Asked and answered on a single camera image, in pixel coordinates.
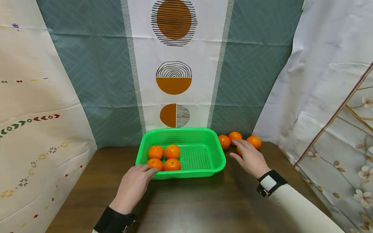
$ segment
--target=orange semicircle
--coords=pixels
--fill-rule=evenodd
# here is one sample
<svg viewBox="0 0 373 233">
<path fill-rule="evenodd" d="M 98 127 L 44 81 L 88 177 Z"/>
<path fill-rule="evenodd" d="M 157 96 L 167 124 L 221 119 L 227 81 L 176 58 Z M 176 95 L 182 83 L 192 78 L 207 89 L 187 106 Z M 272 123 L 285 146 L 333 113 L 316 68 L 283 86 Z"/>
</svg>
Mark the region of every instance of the orange semicircle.
<svg viewBox="0 0 373 233">
<path fill-rule="evenodd" d="M 164 106 L 159 114 L 161 121 L 171 128 L 176 128 L 176 104 Z"/>
<path fill-rule="evenodd" d="M 162 78 L 157 77 L 157 84 L 161 90 L 170 95 L 179 95 L 188 90 L 192 78 Z"/>
</svg>

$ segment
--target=black wristband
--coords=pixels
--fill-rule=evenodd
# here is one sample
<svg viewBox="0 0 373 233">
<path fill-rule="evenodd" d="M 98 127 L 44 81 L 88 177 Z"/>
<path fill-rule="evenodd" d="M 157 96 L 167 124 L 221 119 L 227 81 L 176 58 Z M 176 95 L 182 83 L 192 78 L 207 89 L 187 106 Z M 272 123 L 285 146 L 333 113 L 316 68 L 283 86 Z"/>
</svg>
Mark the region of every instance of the black wristband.
<svg viewBox="0 0 373 233">
<path fill-rule="evenodd" d="M 260 182 L 267 176 L 270 176 L 273 180 L 276 181 L 276 185 L 273 186 L 270 190 L 265 190 L 264 187 L 260 184 Z M 280 186 L 287 184 L 288 182 L 280 176 L 279 173 L 277 173 L 275 170 L 270 170 L 266 174 L 262 175 L 259 179 L 259 185 L 257 188 L 257 191 L 262 195 L 262 196 L 270 196 L 276 189 L 278 189 Z"/>
<path fill-rule="evenodd" d="M 106 207 L 94 229 L 99 233 L 121 233 L 126 232 L 135 221 L 134 214 L 124 215 Z"/>
</svg>

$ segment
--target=green plastic basket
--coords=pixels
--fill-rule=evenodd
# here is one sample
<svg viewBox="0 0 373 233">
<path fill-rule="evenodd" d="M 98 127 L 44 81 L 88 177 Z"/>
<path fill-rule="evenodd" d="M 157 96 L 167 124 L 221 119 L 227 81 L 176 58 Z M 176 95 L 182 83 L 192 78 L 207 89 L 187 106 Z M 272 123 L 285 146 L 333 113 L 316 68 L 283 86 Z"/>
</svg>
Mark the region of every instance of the green plastic basket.
<svg viewBox="0 0 373 233">
<path fill-rule="evenodd" d="M 148 149 L 160 145 L 165 149 L 180 147 L 180 171 L 160 171 L 155 180 L 212 176 L 223 170 L 226 159 L 217 134 L 208 128 L 155 129 L 147 132 L 140 144 L 136 165 L 146 164 Z"/>
</svg>

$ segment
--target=orange circle print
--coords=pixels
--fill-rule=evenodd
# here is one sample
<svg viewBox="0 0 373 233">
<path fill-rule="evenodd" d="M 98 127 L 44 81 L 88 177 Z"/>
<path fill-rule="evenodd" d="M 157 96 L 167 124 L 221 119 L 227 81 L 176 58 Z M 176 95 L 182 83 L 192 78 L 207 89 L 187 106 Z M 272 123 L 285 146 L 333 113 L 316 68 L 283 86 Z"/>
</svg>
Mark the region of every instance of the orange circle print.
<svg viewBox="0 0 373 233">
<path fill-rule="evenodd" d="M 192 70 L 183 62 L 164 62 L 156 73 L 157 84 L 170 95 L 186 91 L 192 83 Z"/>
<path fill-rule="evenodd" d="M 158 0 L 153 5 L 151 25 L 165 45 L 184 46 L 197 26 L 194 6 L 189 0 Z"/>
<path fill-rule="evenodd" d="M 189 122 L 190 113 L 183 105 L 169 104 L 162 108 L 159 118 L 168 127 L 182 128 Z"/>
</svg>

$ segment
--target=wrist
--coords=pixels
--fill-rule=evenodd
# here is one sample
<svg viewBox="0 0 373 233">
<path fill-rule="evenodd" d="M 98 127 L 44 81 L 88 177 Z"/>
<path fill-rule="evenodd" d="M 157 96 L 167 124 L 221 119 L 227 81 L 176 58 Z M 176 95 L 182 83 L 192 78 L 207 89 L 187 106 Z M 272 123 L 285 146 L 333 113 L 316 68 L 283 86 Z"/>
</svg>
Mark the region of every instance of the wrist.
<svg viewBox="0 0 373 233">
<path fill-rule="evenodd" d="M 262 177 L 264 174 L 266 174 L 267 172 L 271 170 L 272 169 L 270 169 L 269 167 L 264 167 L 263 169 L 260 169 L 257 172 L 255 172 L 253 176 L 255 177 L 255 179 L 259 179 L 260 177 Z"/>
<path fill-rule="evenodd" d="M 123 202 L 114 198 L 114 200 L 110 203 L 109 207 L 117 213 L 127 215 L 132 213 L 133 207 L 128 205 L 128 202 Z"/>
</svg>

